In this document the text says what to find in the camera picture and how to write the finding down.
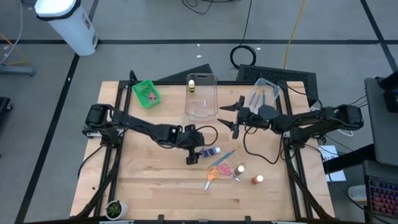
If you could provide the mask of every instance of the white container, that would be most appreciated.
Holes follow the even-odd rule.
[[[107,208],[108,208],[112,203],[114,203],[114,202],[118,202],[118,201],[117,201],[117,200],[114,200],[114,201],[108,203],[108,204],[106,205],[106,208],[105,208],[105,209],[107,209]],[[123,219],[123,218],[127,215],[127,211],[129,210],[129,207],[128,207],[127,204],[124,203],[124,202],[119,201],[119,203],[120,203],[120,206],[122,207],[122,212],[120,213],[120,215],[119,215],[118,217],[116,217],[116,218],[110,218],[110,217],[108,216],[108,214],[105,212],[106,218],[108,218],[109,220],[121,220],[121,219]]]
[[[98,36],[81,0],[37,0],[37,17],[47,21],[79,56],[95,52]]]

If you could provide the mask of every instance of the small green container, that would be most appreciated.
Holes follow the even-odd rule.
[[[132,87],[132,89],[134,90],[134,92],[143,108],[150,108],[151,106],[160,102],[160,95],[157,92],[154,84],[152,83],[152,80],[142,81],[139,84],[134,85]],[[149,100],[149,95],[151,92],[153,92],[155,95],[154,101]]]

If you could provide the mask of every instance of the orange-handled scissors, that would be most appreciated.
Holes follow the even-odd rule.
[[[215,167],[215,166],[212,166],[212,167],[210,167],[210,168],[207,170],[207,183],[206,183],[206,186],[205,186],[205,190],[207,190],[207,189],[209,188],[210,182],[211,182],[214,178],[218,177],[219,174],[220,174],[220,173],[218,172],[217,167]]]

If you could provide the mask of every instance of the clear plastic container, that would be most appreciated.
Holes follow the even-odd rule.
[[[188,83],[195,82],[194,92],[190,92]],[[185,91],[185,113],[194,121],[209,121],[218,112],[217,77],[207,73],[193,73],[187,75],[187,89]]]
[[[275,107],[275,100],[280,93],[280,87],[264,78],[259,78],[254,84],[254,89],[250,91],[249,97],[246,98],[244,105],[250,108],[253,113],[258,114],[262,105]]]

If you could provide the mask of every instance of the wooden table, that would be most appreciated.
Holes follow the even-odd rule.
[[[305,91],[302,82],[288,84],[297,91]],[[103,82],[98,102],[114,105],[117,86],[118,82]],[[155,124],[185,126],[193,123],[185,115],[185,102],[176,100],[185,96],[185,86],[161,85],[156,88],[162,95],[161,103],[145,110],[137,98],[132,96],[129,114]],[[252,86],[219,85],[218,106],[232,105],[238,101],[240,95],[248,96],[251,89]],[[289,91],[289,95],[294,114],[308,111],[306,96],[293,91]],[[236,113],[219,110],[216,118],[234,121]],[[243,220],[244,216],[250,215],[252,220],[295,220],[285,162],[279,160],[277,164],[271,165],[259,157],[247,154],[242,142],[243,127],[239,138],[232,139],[232,132],[216,119],[196,123],[197,127],[207,124],[213,125],[219,132],[215,146],[221,148],[221,154],[201,158],[198,164],[192,166],[185,163],[187,151],[162,149],[147,136],[134,131],[126,133],[115,199],[128,204],[127,218],[156,220],[158,215],[163,214],[167,220]],[[206,142],[214,139],[213,130],[205,128],[201,131],[205,133]],[[259,130],[247,137],[247,146],[251,152],[262,154],[274,161],[278,156],[279,139],[280,136],[271,130]],[[98,148],[99,143],[99,138],[89,139],[85,157]],[[318,147],[314,139],[307,144]],[[210,188],[205,192],[203,188],[206,174],[203,170],[233,149],[236,152],[225,162],[232,169],[239,163],[246,165],[245,172],[239,176],[241,182],[220,176],[211,182]],[[334,216],[319,152],[309,147],[301,152],[309,191],[326,212]],[[71,215],[80,212],[95,193],[94,188],[98,188],[104,155],[105,150],[98,153],[81,170]],[[262,175],[263,183],[252,185],[251,178],[255,175]],[[297,189],[301,214],[304,217],[302,194]],[[107,201],[108,190],[104,194],[103,209]]]

